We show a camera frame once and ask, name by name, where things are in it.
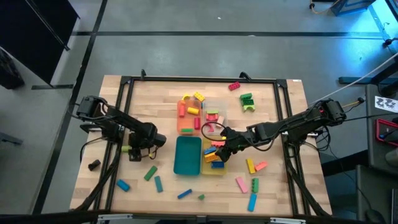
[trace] orange container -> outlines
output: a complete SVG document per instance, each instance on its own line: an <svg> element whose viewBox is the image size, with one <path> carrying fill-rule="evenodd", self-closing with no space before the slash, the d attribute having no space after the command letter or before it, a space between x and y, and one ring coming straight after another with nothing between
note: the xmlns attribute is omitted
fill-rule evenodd
<svg viewBox="0 0 398 224"><path fill-rule="evenodd" d="M183 117L180 117L181 111L180 109L184 107L185 114ZM195 108L199 110L198 115L187 113L187 109ZM199 100L179 100L177 102L177 132L179 135L194 135L197 136L200 133L200 129L195 129L195 118L201 118L201 109L200 109L200 101ZM182 132L182 129L189 128L193 129L190 133Z"/></svg>

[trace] red lego brick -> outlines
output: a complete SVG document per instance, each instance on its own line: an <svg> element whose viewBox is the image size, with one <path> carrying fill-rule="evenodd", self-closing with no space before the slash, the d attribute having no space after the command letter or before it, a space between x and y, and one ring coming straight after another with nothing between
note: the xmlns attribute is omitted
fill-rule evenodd
<svg viewBox="0 0 398 224"><path fill-rule="evenodd" d="M229 86L228 86L228 88L229 88L229 90L235 90L235 89L237 89L237 88L239 88L239 87L241 87L241 84L239 84L239 82L236 82L236 83L232 83L232 84L230 84Z"/></svg>

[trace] pink block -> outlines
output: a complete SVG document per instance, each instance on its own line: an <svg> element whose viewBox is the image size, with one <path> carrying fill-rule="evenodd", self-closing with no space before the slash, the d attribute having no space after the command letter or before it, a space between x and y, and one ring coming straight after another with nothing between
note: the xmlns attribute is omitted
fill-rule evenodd
<svg viewBox="0 0 398 224"><path fill-rule="evenodd" d="M237 177L235 178L235 180L241 188L242 193L246 193L248 191L248 187L246 186L246 184L244 184L242 177Z"/></svg>

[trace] white cable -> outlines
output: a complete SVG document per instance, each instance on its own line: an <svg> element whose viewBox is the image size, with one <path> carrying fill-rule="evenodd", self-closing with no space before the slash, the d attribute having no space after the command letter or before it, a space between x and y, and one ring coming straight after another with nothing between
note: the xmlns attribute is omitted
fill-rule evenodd
<svg viewBox="0 0 398 224"><path fill-rule="evenodd" d="M385 65L387 62L391 61L391 60L392 60L395 56L397 56L397 55L398 55L398 53L394 54L391 58L389 58L388 60L386 60L385 62L383 62L381 65L379 65L377 68L373 69L371 72L369 72L369 73L366 74L365 76L359 78L359 79L356 80L355 82L350 83L350 84L348 84L348 85L346 85L346 86L343 86L343 87L341 87L340 89L334 91L333 93L327 94L326 96L324 96L324 97L322 97L322 98L319 98L319 99L315 100L314 102L310 103L310 105L312 105L312 104L314 104L314 103L316 103L316 102L318 102L318 101L320 101L320 100L322 100L322 99L325 99L326 97L328 97L328 96L330 96L330 95L333 95L333 94L337 93L337 92L340 91L340 90L343 90L343 89L345 89L345 88L347 88L347 87L349 87L349 86L352 86L352 85L354 85L355 83L361 81L362 79L368 77L370 74L372 74L374 71L376 71L376 70L378 70L379 68L381 68L381 67L382 67L383 65Z"/></svg>

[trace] yellow lego brick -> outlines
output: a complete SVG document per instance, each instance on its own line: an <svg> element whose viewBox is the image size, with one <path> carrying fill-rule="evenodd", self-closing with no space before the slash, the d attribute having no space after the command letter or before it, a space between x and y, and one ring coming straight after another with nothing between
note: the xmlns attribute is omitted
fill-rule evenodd
<svg viewBox="0 0 398 224"><path fill-rule="evenodd" d="M205 160L206 162L211 162L211 161L215 161L218 159L218 156L216 156L215 152L212 152L210 154L205 155Z"/></svg>
<svg viewBox="0 0 398 224"><path fill-rule="evenodd" d="M199 101L203 102L203 100L205 100L205 97L202 96L199 92L195 92L194 97L196 97L196 99L198 99Z"/></svg>
<svg viewBox="0 0 398 224"><path fill-rule="evenodd" d="M256 170L254 169L253 160L251 160L251 159L246 159L246 162L248 163L249 173L250 173L250 174L255 173Z"/></svg>

